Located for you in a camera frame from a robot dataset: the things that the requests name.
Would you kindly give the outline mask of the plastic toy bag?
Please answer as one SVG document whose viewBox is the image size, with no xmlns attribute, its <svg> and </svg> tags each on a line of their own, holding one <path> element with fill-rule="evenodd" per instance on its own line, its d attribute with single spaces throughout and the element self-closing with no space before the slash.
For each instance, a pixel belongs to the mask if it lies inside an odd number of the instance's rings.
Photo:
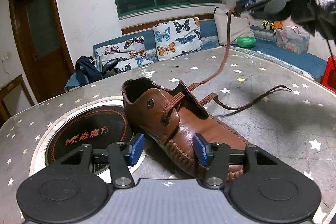
<svg viewBox="0 0 336 224">
<path fill-rule="evenodd" d="M 277 47 L 297 54 L 307 52 L 310 40 L 308 33 L 298 28 L 286 27 L 283 30 L 276 29 L 274 34 Z"/>
</svg>

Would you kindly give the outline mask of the brown leather shoe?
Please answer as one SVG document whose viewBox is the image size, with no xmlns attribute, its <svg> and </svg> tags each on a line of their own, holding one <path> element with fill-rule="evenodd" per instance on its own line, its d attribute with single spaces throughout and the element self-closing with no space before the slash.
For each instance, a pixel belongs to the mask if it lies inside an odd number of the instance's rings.
<svg viewBox="0 0 336 224">
<path fill-rule="evenodd" d="M 183 81 L 169 90 L 143 77 L 125 81 L 121 91 L 131 128 L 147 133 L 190 176 L 204 178 L 209 170 L 194 158 L 196 133 L 209 143 L 224 143 L 232 149 L 244 150 L 248 145 L 238 132 L 208 114 Z"/>
</svg>

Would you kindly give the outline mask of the brown wooden door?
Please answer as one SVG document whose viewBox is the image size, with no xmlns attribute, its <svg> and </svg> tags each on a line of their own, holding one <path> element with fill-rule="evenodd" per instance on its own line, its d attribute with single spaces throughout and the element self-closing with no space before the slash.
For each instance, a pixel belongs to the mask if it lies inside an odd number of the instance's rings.
<svg viewBox="0 0 336 224">
<path fill-rule="evenodd" d="M 64 93 L 74 73 L 56 0 L 9 0 L 15 45 L 38 102 Z"/>
</svg>

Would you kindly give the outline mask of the butterfly pillow left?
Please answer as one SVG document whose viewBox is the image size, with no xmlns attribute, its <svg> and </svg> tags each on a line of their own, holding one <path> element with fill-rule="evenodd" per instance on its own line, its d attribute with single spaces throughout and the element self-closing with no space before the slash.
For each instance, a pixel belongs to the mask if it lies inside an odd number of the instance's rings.
<svg viewBox="0 0 336 224">
<path fill-rule="evenodd" d="M 96 57 L 99 57 L 102 65 L 110 61 L 117 61 L 113 68 L 114 73 L 126 73 L 153 63 L 147 55 L 145 39 L 143 36 L 135 36 L 123 42 L 101 46 L 94 50 Z"/>
</svg>

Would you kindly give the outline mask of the butterfly pillow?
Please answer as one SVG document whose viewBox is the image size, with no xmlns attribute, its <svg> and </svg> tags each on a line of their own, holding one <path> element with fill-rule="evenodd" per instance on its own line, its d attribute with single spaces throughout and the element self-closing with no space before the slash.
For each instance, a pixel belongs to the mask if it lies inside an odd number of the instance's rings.
<svg viewBox="0 0 336 224">
<path fill-rule="evenodd" d="M 201 28 L 198 17 L 155 24 L 155 50 L 159 61 L 201 50 Z"/>
<path fill-rule="evenodd" d="M 102 65 L 110 61 L 117 61 L 113 68 L 114 73 L 126 73 L 153 63 L 147 55 L 145 39 L 143 36 L 135 36 L 123 42 L 101 46 L 94 50 L 96 57 L 99 57 Z"/>
</svg>

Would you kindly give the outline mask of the beige cushion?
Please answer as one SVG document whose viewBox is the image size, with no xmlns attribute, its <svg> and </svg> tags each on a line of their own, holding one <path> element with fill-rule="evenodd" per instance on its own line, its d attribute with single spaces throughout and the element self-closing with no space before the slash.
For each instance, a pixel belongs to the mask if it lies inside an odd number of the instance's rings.
<svg viewBox="0 0 336 224">
<path fill-rule="evenodd" d="M 214 20 L 220 46 L 226 46 L 228 30 L 230 30 L 230 44 L 236 44 L 237 39 L 241 37 L 255 37 L 250 25 L 244 18 L 232 15 L 230 28 L 228 28 L 228 9 L 222 10 L 220 7 L 217 7 L 214 11 Z"/>
</svg>

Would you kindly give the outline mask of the dark blue bag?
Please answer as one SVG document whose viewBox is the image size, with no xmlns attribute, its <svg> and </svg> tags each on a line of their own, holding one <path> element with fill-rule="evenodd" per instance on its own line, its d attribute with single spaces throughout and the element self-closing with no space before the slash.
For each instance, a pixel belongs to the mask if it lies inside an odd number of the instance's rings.
<svg viewBox="0 0 336 224">
<path fill-rule="evenodd" d="M 80 86 L 85 86 L 102 79 L 102 74 L 95 67 L 93 57 L 81 56 L 75 64 L 75 76 Z"/>
</svg>

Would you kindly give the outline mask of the blue sofa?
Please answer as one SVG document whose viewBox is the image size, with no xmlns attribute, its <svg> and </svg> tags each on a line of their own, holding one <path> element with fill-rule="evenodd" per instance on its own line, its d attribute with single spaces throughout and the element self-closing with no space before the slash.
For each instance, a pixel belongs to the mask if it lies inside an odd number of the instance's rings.
<svg viewBox="0 0 336 224">
<path fill-rule="evenodd" d="M 96 48 L 143 36 L 147 55 L 153 63 L 126 73 L 116 74 L 111 71 L 109 79 L 87 84 L 85 90 L 91 90 L 93 96 L 100 93 L 104 97 L 108 91 L 120 94 L 124 81 L 143 77 L 169 90 L 175 89 L 180 81 L 186 86 L 201 82 L 218 70 L 226 48 L 218 44 L 214 20 L 201 20 L 200 28 L 203 43 L 201 50 L 163 61 L 158 60 L 152 29 L 96 44 L 93 46 L 93 58 L 100 60 L 95 55 Z M 256 47 L 252 49 L 233 44 L 229 50 L 222 72 L 199 87 L 195 92 L 197 96 L 210 92 L 220 93 L 222 89 L 228 89 L 231 94 L 243 91 L 249 95 L 258 95 L 276 86 L 288 92 L 302 92 L 303 85 L 311 89 L 315 81 L 323 76 L 327 64 L 325 60 L 310 53 L 297 54 L 283 50 L 276 43 L 267 40 L 258 39 Z"/>
</svg>

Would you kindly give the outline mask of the red plastic stool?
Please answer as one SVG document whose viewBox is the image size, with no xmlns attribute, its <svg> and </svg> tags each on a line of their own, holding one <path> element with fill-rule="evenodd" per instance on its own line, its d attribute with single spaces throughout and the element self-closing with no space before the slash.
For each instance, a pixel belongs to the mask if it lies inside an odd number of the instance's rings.
<svg viewBox="0 0 336 224">
<path fill-rule="evenodd" d="M 329 57 L 327 60 L 321 84 L 331 91 L 336 92 L 335 55 Z"/>
</svg>

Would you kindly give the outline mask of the butterfly pillow right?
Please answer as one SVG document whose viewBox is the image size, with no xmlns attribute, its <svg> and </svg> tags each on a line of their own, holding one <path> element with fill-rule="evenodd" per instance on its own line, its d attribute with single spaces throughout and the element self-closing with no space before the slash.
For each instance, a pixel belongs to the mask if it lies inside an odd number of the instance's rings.
<svg viewBox="0 0 336 224">
<path fill-rule="evenodd" d="M 198 17 L 155 24 L 155 50 L 159 61 L 201 50 L 201 28 Z"/>
</svg>

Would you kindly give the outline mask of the green ball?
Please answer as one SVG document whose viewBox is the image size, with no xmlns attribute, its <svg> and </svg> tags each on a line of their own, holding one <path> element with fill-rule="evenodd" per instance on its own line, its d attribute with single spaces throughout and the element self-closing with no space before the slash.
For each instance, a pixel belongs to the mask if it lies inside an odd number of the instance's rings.
<svg viewBox="0 0 336 224">
<path fill-rule="evenodd" d="M 242 48 L 253 48 L 256 46 L 256 39 L 254 36 L 242 36 L 237 38 L 237 45 Z"/>
</svg>

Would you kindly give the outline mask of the plush toy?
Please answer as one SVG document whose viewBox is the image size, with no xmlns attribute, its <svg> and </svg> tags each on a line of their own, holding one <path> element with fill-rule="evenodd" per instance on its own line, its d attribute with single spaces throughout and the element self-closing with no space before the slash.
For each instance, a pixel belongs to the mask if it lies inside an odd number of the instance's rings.
<svg viewBox="0 0 336 224">
<path fill-rule="evenodd" d="M 280 21 L 273 20 L 263 20 L 259 26 L 263 30 L 274 31 L 274 30 L 282 30 L 283 25 Z"/>
</svg>

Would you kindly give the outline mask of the round induction cooktop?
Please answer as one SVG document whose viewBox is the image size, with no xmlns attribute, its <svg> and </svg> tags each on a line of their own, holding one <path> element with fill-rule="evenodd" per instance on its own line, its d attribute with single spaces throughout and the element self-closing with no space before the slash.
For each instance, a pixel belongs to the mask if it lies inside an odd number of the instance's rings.
<svg viewBox="0 0 336 224">
<path fill-rule="evenodd" d="M 37 173 L 82 144 L 106 149 L 118 141 L 128 142 L 133 133 L 123 111 L 122 96 L 86 103 L 54 121 L 41 136 L 33 153 L 30 175 Z"/>
</svg>

